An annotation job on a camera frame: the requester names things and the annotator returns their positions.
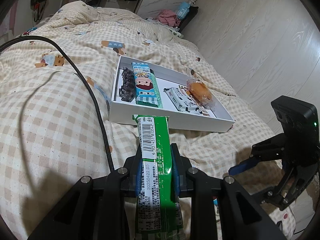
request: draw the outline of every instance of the white box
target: white box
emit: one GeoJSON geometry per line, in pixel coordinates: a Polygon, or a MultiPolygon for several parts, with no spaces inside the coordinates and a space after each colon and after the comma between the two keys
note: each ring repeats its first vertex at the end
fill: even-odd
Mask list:
{"type": "Polygon", "coordinates": [[[187,77],[188,76],[185,74],[159,65],[121,56],[119,58],[115,81],[113,83],[109,121],[137,125],[135,120],[132,119],[133,114],[169,116],[169,128],[210,132],[228,131],[234,124],[235,120],[233,120],[231,115],[217,98],[213,97],[216,102],[216,106],[214,112],[207,110],[210,114],[210,117],[208,117],[198,114],[179,112],[167,94],[163,92],[164,88],[178,87],[178,85],[186,86],[187,77]],[[119,97],[119,88],[121,88],[123,84],[121,75],[123,68],[127,67],[128,69],[133,70],[131,65],[132,62],[148,63],[149,67],[154,71],[161,95],[163,109],[152,106],[137,105],[134,99],[131,102],[125,102],[121,100],[121,97],[119,97]]]}

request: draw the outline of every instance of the beige checkered blanket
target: beige checkered blanket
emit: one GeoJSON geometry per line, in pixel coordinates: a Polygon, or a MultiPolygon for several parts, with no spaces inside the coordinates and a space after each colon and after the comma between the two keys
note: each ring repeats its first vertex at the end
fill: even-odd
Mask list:
{"type": "MultiPolygon", "coordinates": [[[[249,156],[252,144],[274,135],[194,44],[132,12],[92,8],[77,1],[63,6],[32,35],[53,39],[92,86],[115,168],[135,154],[139,141],[136,126],[108,121],[106,100],[111,97],[120,55],[192,72],[236,119],[226,133],[170,130],[170,140],[180,153],[208,175],[222,178],[249,156]]],[[[80,177],[97,178],[109,170],[92,99],[53,46],[42,41],[15,44],[1,54],[0,70],[0,214],[18,239],[27,239],[80,177]]],[[[260,163],[236,179],[253,193],[278,183],[280,166],[260,163]]],[[[133,237],[134,203],[130,202],[127,212],[133,237]]],[[[181,199],[181,207],[188,236],[190,199],[181,199]]],[[[274,222],[283,221],[284,234],[290,238],[295,228],[292,209],[263,207],[274,222]]]]}

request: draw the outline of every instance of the screw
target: screw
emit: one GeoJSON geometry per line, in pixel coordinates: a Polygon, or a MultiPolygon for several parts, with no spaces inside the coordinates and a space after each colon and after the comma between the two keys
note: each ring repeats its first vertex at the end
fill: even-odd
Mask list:
{"type": "Polygon", "coordinates": [[[226,176],[226,177],[224,178],[224,180],[225,180],[227,183],[229,183],[229,184],[232,184],[232,183],[235,182],[235,179],[234,179],[233,177],[231,177],[231,176],[226,176]]]}
{"type": "Polygon", "coordinates": [[[198,172],[198,169],[195,168],[195,167],[191,167],[188,169],[188,171],[191,173],[191,174],[196,174],[198,172]]]}
{"type": "Polygon", "coordinates": [[[118,169],[118,173],[119,173],[119,174],[126,174],[127,171],[128,171],[128,170],[127,170],[127,168],[125,168],[125,167],[121,167],[121,168],[118,169]]]}
{"type": "Polygon", "coordinates": [[[88,183],[90,181],[90,177],[89,176],[83,176],[82,178],[81,178],[81,182],[82,183],[88,183]]]}

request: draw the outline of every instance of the blue snack package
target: blue snack package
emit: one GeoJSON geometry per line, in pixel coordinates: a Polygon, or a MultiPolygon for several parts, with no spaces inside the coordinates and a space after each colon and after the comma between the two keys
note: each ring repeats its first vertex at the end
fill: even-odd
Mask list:
{"type": "Polygon", "coordinates": [[[147,63],[132,62],[138,105],[158,107],[158,99],[147,63]]]}

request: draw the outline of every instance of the clear plastic package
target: clear plastic package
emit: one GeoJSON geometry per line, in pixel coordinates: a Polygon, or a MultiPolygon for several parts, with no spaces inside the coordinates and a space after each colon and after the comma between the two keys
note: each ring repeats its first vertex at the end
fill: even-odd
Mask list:
{"type": "Polygon", "coordinates": [[[216,102],[214,96],[207,86],[199,79],[189,77],[187,79],[187,87],[190,93],[204,106],[205,109],[212,109],[216,102]]]}

